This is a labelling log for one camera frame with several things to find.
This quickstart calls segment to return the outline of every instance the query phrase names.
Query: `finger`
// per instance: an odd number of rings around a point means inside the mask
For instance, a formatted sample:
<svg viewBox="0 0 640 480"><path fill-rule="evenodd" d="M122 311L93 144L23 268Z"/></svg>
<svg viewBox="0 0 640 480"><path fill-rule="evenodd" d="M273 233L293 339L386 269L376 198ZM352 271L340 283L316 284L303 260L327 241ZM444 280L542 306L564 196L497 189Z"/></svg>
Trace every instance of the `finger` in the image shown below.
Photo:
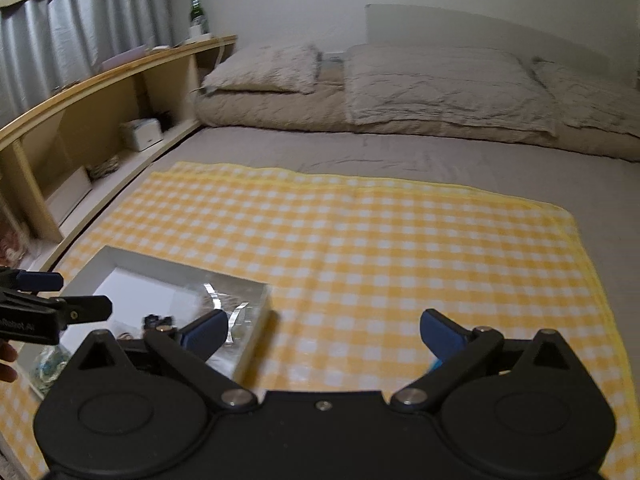
<svg viewBox="0 0 640 480"><path fill-rule="evenodd" d="M18 372L8 365L0 365L0 381L13 383L18 378Z"/></svg>
<svg viewBox="0 0 640 480"><path fill-rule="evenodd" d="M2 341L0 344L0 360L13 363L18 358L18 352L9 343Z"/></svg>

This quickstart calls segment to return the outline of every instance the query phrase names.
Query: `clear plastic bag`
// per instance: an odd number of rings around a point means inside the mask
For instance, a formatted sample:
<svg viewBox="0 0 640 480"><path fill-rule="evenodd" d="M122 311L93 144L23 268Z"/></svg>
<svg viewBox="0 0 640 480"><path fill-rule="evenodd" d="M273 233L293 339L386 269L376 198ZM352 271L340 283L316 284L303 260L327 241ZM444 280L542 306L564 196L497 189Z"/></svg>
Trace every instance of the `clear plastic bag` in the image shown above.
<svg viewBox="0 0 640 480"><path fill-rule="evenodd" d="M122 323L117 319L113 319L111 321L110 330L113 336L119 340L140 339L143 335L142 326L135 328L127 325L126 323Z"/></svg>
<svg viewBox="0 0 640 480"><path fill-rule="evenodd" d="M244 343L255 322L258 309L249 301L217 290L212 283L199 283L188 287L198 294L199 307L189 322L212 310L223 310L228 317L229 330L226 342L213 354L207 364L222 374L231 376L238 363Z"/></svg>
<svg viewBox="0 0 640 480"><path fill-rule="evenodd" d="M45 346L40 352L33 362L31 383L43 396L49 393L69 359L71 359L70 352L61 345Z"/></svg>

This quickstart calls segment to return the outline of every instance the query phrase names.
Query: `pillow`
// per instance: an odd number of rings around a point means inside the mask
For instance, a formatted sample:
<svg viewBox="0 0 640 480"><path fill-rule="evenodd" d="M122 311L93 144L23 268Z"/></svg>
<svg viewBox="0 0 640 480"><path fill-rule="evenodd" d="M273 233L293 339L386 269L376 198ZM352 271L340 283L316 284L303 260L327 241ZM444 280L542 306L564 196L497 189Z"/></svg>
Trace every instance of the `pillow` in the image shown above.
<svg viewBox="0 0 640 480"><path fill-rule="evenodd" d="M222 90L311 94L318 76L319 51L312 44L244 48L221 63L203 86Z"/></svg>
<svg viewBox="0 0 640 480"><path fill-rule="evenodd" d="M558 63L533 64L538 80L558 102L559 119L574 128L596 128L640 137L640 92L580 75Z"/></svg>
<svg viewBox="0 0 640 480"><path fill-rule="evenodd" d="M439 121L554 135L553 99L511 54L364 44L346 54L352 124Z"/></svg>

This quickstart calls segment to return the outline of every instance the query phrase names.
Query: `wooden headboard shelf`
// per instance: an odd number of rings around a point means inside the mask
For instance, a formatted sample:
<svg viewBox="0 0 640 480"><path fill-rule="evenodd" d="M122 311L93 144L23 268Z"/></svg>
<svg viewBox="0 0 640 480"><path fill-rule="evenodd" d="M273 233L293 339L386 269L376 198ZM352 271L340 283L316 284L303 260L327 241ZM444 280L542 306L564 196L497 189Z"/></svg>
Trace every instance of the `wooden headboard shelf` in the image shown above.
<svg viewBox="0 0 640 480"><path fill-rule="evenodd" d="M200 75L233 52L237 36L222 36L149 54L65 89L0 129L0 172L12 202L42 247L24 267L48 270L82 229L156 158L194 132L191 93ZM142 152L124 147L120 123L169 112L174 127ZM62 174L120 155L121 166L57 225L43 189Z"/></svg>

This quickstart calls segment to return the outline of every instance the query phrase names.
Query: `glass bottle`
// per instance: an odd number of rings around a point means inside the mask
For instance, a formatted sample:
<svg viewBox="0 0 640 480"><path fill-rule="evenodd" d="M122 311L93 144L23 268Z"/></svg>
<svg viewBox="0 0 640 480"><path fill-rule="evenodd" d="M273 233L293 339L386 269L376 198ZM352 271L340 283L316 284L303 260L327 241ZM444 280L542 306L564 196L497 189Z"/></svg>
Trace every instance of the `glass bottle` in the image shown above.
<svg viewBox="0 0 640 480"><path fill-rule="evenodd" d="M199 27L200 33L197 30L191 30L191 37L199 36L201 34L207 34L209 32L209 23L207 23L207 16L202 10L200 0L191 0L191 13L190 13L190 27Z"/></svg>

